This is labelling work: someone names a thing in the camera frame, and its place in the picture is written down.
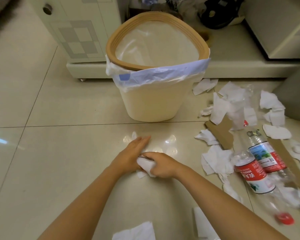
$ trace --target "cabinet knob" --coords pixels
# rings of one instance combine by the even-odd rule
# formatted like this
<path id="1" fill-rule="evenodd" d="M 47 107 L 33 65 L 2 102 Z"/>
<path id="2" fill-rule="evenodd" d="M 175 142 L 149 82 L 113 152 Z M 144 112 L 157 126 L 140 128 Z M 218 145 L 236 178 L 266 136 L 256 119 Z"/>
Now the cabinet knob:
<path id="1" fill-rule="evenodd" d="M 44 7 L 42 8 L 44 13 L 47 15 L 51 15 L 52 14 L 52 6 L 49 4 L 45 4 Z"/>

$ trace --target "hand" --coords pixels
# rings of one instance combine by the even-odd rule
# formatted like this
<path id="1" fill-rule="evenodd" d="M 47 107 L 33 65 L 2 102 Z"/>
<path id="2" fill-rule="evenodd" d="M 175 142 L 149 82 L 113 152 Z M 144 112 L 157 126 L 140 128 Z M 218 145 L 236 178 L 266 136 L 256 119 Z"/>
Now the hand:
<path id="1" fill-rule="evenodd" d="M 151 136 L 138 137 L 128 144 L 128 146 L 121 151 L 110 164 L 110 167 L 117 170 L 120 175 L 132 173 L 141 167 L 137 164 L 137 158 L 141 151 L 150 141 Z"/>
<path id="2" fill-rule="evenodd" d="M 184 166 L 165 153 L 144 152 L 142 155 L 156 162 L 156 166 L 150 170 L 150 173 L 160 178 L 175 178 L 178 170 Z"/>

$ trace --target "person's right hand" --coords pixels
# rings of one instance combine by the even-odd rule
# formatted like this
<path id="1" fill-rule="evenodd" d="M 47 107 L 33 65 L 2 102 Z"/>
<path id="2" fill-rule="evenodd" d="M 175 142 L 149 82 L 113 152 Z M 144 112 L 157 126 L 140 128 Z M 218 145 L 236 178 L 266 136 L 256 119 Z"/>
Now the person's right hand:
<path id="1" fill-rule="evenodd" d="M 150 173 L 160 178 L 175 178 L 178 170 L 184 166 L 165 153 L 144 152 L 142 155 L 156 162 L 156 166 L 150 170 Z"/>

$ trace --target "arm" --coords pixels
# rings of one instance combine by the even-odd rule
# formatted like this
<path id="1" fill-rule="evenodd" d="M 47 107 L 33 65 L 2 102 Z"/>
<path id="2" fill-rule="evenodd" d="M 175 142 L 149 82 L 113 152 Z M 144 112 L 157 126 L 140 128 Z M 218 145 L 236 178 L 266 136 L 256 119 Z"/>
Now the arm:
<path id="1" fill-rule="evenodd" d="M 189 191 L 222 240 L 288 240 L 264 220 L 191 168 L 164 153 L 146 152 L 155 176 L 175 178 Z"/>
<path id="2" fill-rule="evenodd" d="M 119 178 L 141 169 L 137 158 L 150 137 L 130 142 L 41 234 L 38 240 L 91 240 L 108 197 Z"/>

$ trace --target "plastic water bottle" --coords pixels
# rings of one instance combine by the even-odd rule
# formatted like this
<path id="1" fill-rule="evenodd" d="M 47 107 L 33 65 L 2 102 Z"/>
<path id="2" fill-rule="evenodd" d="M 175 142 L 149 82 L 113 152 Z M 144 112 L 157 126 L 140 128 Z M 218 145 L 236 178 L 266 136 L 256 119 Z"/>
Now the plastic water bottle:
<path id="1" fill-rule="evenodd" d="M 152 5 L 158 2 L 158 0 L 141 0 L 142 3 L 147 4 L 147 5 Z"/>
<path id="2" fill-rule="evenodd" d="M 244 147 L 256 158 L 266 173 L 276 172 L 285 183 L 294 181 L 294 175 L 258 129 L 244 121 L 244 128 L 238 133 Z"/>
<path id="3" fill-rule="evenodd" d="M 281 200 L 282 194 L 269 179 L 256 158 L 249 151 L 244 151 L 235 154 L 234 159 L 236 171 L 241 173 L 267 211 L 274 215 L 279 222 L 292 225 L 294 219 L 287 212 Z"/>

